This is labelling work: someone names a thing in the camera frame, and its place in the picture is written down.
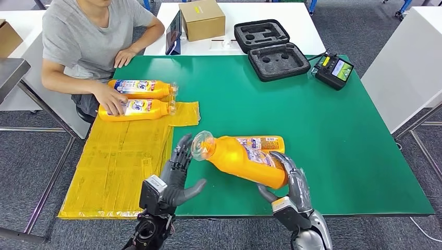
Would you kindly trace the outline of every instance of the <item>gray carpet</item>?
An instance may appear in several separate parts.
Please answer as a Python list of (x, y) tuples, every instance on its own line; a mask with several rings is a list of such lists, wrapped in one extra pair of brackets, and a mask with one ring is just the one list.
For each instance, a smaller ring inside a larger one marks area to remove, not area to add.
[[(402, 0), (319, 0), (312, 17), (326, 47), (347, 54), (360, 76), (399, 25), (392, 16)], [(152, 5), (157, 13), (160, 3)], [(136, 29), (135, 37), (142, 30)], [(442, 112), (435, 120), (442, 120)], [(43, 112), (0, 112), (0, 126), (55, 127)], [(442, 165), (442, 128), (418, 134)], [(0, 132), (0, 227), (22, 230), (68, 141), (65, 134)], [(431, 201), (435, 216), (416, 218), (431, 236), (442, 239), (442, 183), (412, 137), (401, 141), (403, 155)], [(130, 220), (66, 221), (55, 218), (81, 154), (76, 144), (43, 209), (34, 232), (43, 245), (0, 239), (0, 249), (120, 249), (136, 224)], [(335, 249), (442, 249), (408, 217), (327, 218)], [(179, 219), (165, 249), (290, 249), (290, 232), (275, 219)]]

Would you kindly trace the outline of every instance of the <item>green tabletop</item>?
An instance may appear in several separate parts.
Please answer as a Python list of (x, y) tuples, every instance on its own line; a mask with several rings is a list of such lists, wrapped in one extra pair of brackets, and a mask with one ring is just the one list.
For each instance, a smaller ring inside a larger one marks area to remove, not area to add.
[[(324, 215), (434, 213), (354, 71), (335, 91), (310, 73), (261, 82), (247, 56), (140, 56), (115, 78), (176, 82), (178, 101), (200, 102), (200, 124), (175, 128), (174, 145), (202, 130), (215, 137), (282, 136), (286, 154), (305, 171), (313, 207)], [(194, 160), (186, 186), (200, 178), (207, 179), (203, 192), (177, 216), (272, 214), (255, 183)]]

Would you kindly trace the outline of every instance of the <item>cardboard box on desk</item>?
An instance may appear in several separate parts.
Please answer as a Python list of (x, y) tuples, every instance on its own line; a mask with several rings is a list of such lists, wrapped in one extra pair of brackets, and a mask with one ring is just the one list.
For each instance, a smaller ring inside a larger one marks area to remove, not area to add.
[(189, 42), (226, 34), (226, 16), (216, 0), (201, 0), (179, 5)]
[(11, 25), (5, 19), (0, 19), (0, 58), (8, 57), (22, 42)]

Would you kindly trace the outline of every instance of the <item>man's arm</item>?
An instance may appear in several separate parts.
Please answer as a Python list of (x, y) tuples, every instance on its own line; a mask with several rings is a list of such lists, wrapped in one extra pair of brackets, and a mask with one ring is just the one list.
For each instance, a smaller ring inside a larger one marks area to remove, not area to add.
[(118, 52), (115, 57), (115, 68), (127, 66), (138, 52), (154, 43), (164, 33), (164, 25), (156, 17), (153, 17), (151, 23), (146, 27), (147, 30), (136, 42), (130, 45), (127, 49)]
[(42, 84), (45, 88), (66, 94), (93, 94), (103, 107), (114, 115), (123, 115), (120, 101), (127, 98), (96, 80), (77, 79), (63, 73), (65, 66), (43, 59)]

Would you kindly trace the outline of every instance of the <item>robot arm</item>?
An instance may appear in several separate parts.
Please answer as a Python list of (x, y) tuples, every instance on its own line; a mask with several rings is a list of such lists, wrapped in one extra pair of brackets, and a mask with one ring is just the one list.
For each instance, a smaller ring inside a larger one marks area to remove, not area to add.
[(187, 134), (178, 142), (172, 157), (164, 165), (160, 177), (152, 175), (143, 181), (140, 195), (140, 207), (144, 211), (138, 214), (139, 223), (124, 250), (157, 250), (169, 237), (177, 206), (198, 195), (206, 180), (199, 180), (196, 185), (184, 189), (192, 156), (189, 149), (192, 135)]
[(260, 194), (272, 205), (275, 216), (288, 230), (293, 231), (290, 245), (295, 242), (302, 250), (332, 250), (332, 241), (324, 217), (313, 209), (304, 171), (296, 168), (285, 154), (270, 152), (282, 163), (288, 175), (289, 193), (277, 197), (265, 186), (258, 184)]

